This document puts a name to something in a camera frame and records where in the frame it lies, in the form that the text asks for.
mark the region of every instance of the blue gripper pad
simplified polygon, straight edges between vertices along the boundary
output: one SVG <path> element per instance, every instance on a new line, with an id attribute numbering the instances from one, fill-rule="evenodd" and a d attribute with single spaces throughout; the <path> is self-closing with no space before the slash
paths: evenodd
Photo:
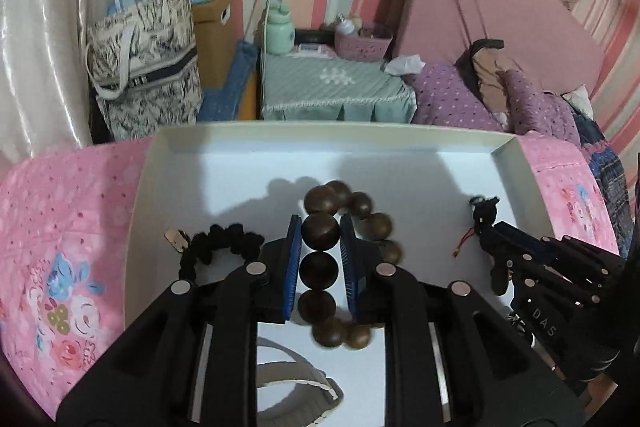
<path id="1" fill-rule="evenodd" d="M 344 272 L 344 289 L 347 293 L 347 304 L 351 317 L 358 320 L 358 275 L 356 270 L 356 234 L 353 230 L 351 216 L 345 214 L 340 218 L 340 255 Z"/>
<path id="2" fill-rule="evenodd" d="M 302 219 L 295 214 L 291 216 L 289 223 L 286 238 L 287 247 L 289 248 L 289 262 L 282 286 L 282 316 L 286 321 L 291 318 L 293 304 L 296 300 L 298 267 L 300 266 L 300 251 L 302 249 Z"/>

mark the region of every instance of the plaid fabric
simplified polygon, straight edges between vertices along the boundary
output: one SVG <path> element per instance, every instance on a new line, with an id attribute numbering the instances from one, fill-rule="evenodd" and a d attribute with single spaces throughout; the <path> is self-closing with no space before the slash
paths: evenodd
<path id="1" fill-rule="evenodd" d="M 577 113 L 573 108 L 572 112 L 580 135 L 582 155 L 587 160 L 607 205 L 620 255 L 626 259 L 634 222 L 631 218 L 629 194 L 626 191 L 625 169 L 598 124 Z"/>

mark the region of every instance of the white curtain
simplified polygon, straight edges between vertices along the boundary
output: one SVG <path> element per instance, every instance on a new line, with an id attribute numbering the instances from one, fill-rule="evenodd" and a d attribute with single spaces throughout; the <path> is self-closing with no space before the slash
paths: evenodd
<path id="1" fill-rule="evenodd" d="M 91 144 L 84 31 L 113 0 L 0 0 L 0 180 L 25 158 Z"/>

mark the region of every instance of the red string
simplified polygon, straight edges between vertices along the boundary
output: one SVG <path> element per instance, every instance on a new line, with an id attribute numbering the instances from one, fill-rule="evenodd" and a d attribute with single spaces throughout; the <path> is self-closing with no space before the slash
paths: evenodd
<path id="1" fill-rule="evenodd" d="M 466 240 L 473 237 L 474 235 L 474 227 L 471 227 L 470 229 L 468 229 L 465 233 L 465 235 L 462 236 L 462 239 L 460 239 L 460 242 L 458 243 L 458 246 L 456 247 L 456 249 L 453 251 L 453 257 L 457 257 L 458 254 L 460 253 L 460 248 L 462 248 L 462 245 L 464 245 L 466 243 Z"/>

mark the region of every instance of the white tissue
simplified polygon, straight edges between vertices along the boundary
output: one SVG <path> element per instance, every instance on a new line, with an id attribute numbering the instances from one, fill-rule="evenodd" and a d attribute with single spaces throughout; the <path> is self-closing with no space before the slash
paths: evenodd
<path id="1" fill-rule="evenodd" d="M 419 74 L 426 62 L 420 60 L 420 55 L 401 55 L 394 58 L 386 65 L 385 73 L 393 76 L 402 76 L 403 74 Z"/>

